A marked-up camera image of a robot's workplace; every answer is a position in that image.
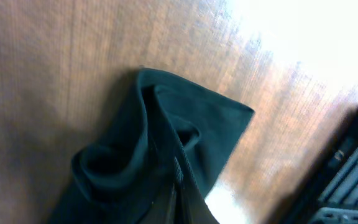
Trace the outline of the black t-shirt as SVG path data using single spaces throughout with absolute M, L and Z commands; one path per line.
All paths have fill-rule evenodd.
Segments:
M 50 223 L 215 223 L 205 199 L 253 109 L 162 70 L 139 70 L 113 124 L 71 160 Z

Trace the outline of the grey robot base electronics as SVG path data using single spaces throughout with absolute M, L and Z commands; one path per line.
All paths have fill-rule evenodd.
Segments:
M 358 210 L 341 208 L 320 208 L 308 224 L 358 224 Z

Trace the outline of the aluminium frame rail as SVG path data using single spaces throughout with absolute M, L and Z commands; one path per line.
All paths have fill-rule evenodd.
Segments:
M 321 203 L 358 207 L 358 130 L 340 143 L 333 158 L 337 171 L 318 197 Z

